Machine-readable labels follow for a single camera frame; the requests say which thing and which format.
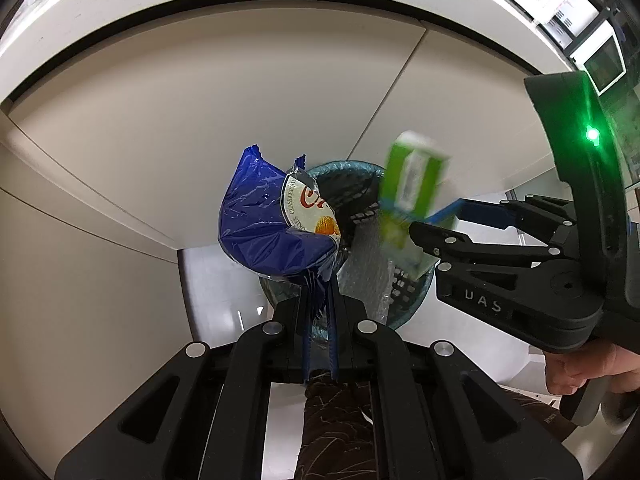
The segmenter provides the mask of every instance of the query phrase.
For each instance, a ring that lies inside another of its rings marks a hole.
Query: label on appliance
[[[340,241],[338,222],[328,203],[290,175],[282,186],[282,213],[296,229],[331,236],[336,243]]]

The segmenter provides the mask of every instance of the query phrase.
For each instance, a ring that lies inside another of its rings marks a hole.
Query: brown fabric
[[[576,428],[555,408],[505,390],[562,442]],[[306,388],[305,425],[294,480],[376,480],[368,383],[338,384],[328,372]]]
[[[516,402],[525,409],[527,415],[542,424],[542,426],[560,442],[571,435],[575,428],[577,428],[574,423],[560,415],[559,410],[556,410],[544,402],[531,399],[531,397],[512,392],[511,390],[504,390],[504,392],[510,396],[511,399],[516,400]]]

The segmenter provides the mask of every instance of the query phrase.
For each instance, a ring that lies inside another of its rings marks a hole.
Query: human hand
[[[597,339],[569,354],[546,358],[546,389],[554,395],[573,395],[588,379],[613,376],[610,390],[621,394],[640,388],[640,356],[612,342]]]

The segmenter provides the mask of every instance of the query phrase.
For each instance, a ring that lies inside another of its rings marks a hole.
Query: metal screw head
[[[267,321],[262,326],[262,331],[266,335],[276,335],[276,334],[279,334],[280,332],[282,332],[282,325],[280,323],[278,323],[277,321]]]
[[[201,357],[206,351],[207,347],[202,343],[191,343],[189,346],[187,346],[187,348],[184,349],[184,353],[189,357]]]
[[[454,352],[453,345],[449,341],[438,341],[433,350],[442,357],[449,357]]]
[[[375,321],[370,319],[363,319],[358,323],[358,330],[360,330],[363,334],[373,334],[378,329],[378,326]]]

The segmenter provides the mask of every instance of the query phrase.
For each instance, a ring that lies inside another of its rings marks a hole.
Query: red logo
[[[311,198],[313,195],[316,196],[315,200],[313,200],[313,202],[311,203],[307,202],[306,200],[308,198]],[[324,206],[324,200],[320,200],[320,196],[310,190],[307,186],[305,186],[305,189],[303,189],[302,193],[300,193],[300,203],[302,204],[302,207],[305,207],[306,209],[309,209],[310,207],[313,207],[315,205],[322,209],[322,206]]]

